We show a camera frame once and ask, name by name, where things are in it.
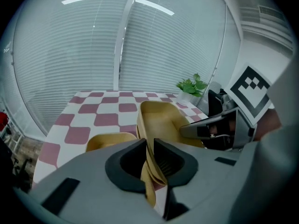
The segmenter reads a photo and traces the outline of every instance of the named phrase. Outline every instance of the white pot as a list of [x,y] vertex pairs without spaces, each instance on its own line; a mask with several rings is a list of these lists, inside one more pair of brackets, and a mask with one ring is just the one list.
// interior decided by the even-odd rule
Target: white pot
[[180,91],[178,94],[177,102],[180,105],[187,105],[190,102],[190,100],[192,99],[192,97],[193,97],[192,94]]

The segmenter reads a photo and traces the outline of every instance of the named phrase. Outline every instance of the air vent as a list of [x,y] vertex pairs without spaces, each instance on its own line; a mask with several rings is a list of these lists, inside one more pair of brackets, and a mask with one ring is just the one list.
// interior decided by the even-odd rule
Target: air vent
[[274,9],[259,6],[259,10],[260,10],[260,14],[269,15],[269,16],[272,16],[272,17],[275,17],[275,18],[285,21],[284,15],[281,12],[278,12]]

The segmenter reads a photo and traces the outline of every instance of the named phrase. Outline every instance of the checkered tablecloth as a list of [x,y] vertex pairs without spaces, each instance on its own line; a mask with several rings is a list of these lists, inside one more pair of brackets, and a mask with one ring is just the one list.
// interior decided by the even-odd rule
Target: checkered tablecloth
[[207,118],[198,108],[176,103],[177,95],[132,91],[82,91],[67,104],[43,144],[33,184],[85,152],[87,142],[101,133],[136,135],[138,107],[145,100],[171,102],[190,123]]

